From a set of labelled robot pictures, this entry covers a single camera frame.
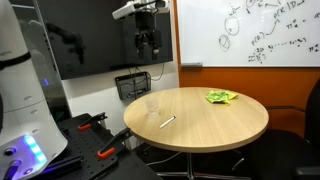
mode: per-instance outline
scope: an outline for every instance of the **pen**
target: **pen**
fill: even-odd
[[[161,126],[160,129],[163,128],[165,125],[169,124],[169,122],[171,122],[172,120],[174,120],[176,118],[176,116],[172,116],[168,121],[164,122]]]

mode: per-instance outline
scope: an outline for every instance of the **floor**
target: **floor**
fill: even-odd
[[[185,172],[187,170],[187,156],[185,153],[180,153],[166,162],[154,164],[154,162],[163,161],[174,156],[177,152],[162,150],[147,144],[142,144],[133,151],[146,164],[152,164],[149,166],[155,172]],[[239,159],[241,159],[241,156],[236,151],[193,154],[193,167],[195,172],[199,173],[250,177],[250,171],[245,163],[241,163],[236,170],[232,171],[232,167]],[[162,178],[164,180],[188,179],[186,177]]]

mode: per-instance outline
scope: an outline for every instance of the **table base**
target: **table base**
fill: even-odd
[[[192,163],[192,153],[187,153],[187,172],[157,172],[158,176],[183,176],[188,177],[189,180],[194,180],[194,178],[207,178],[207,179],[231,179],[231,180],[251,180],[249,177],[237,177],[237,176],[224,176],[206,173],[194,172]]]

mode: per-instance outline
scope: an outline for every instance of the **white wall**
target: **white wall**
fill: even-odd
[[[173,61],[164,63],[164,73],[159,81],[151,81],[151,92],[179,87],[173,8],[171,8],[170,14]],[[156,64],[142,66],[139,69],[141,71],[148,71],[152,79],[158,79],[161,75],[162,67],[162,64]],[[134,99],[120,100],[114,78],[126,74],[129,74],[128,70],[63,80],[62,86],[71,115],[77,116],[83,113],[95,115],[105,112],[108,116],[108,119],[105,121],[106,127],[111,130],[112,134],[116,134],[124,129],[123,112]]]

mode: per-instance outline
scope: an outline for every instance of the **wall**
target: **wall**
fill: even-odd
[[[180,87],[229,89],[251,96],[264,106],[292,105],[305,108],[308,95],[320,78],[320,68],[182,68],[177,16],[175,26]],[[286,129],[303,136],[303,113],[273,110],[269,115],[269,128]]]
[[[174,41],[174,12],[171,11],[170,14],[172,19],[173,61],[164,63],[164,73],[159,81],[151,81],[151,92],[179,87],[176,43]],[[139,67],[139,69],[148,71],[152,79],[158,79],[161,75],[162,67],[163,64],[157,64]],[[62,85],[71,115],[77,116],[83,113],[95,115],[105,112],[108,116],[105,121],[106,127],[111,130],[112,134],[124,129],[123,112],[134,99],[120,100],[114,78],[126,74],[129,74],[128,70],[63,80]]]

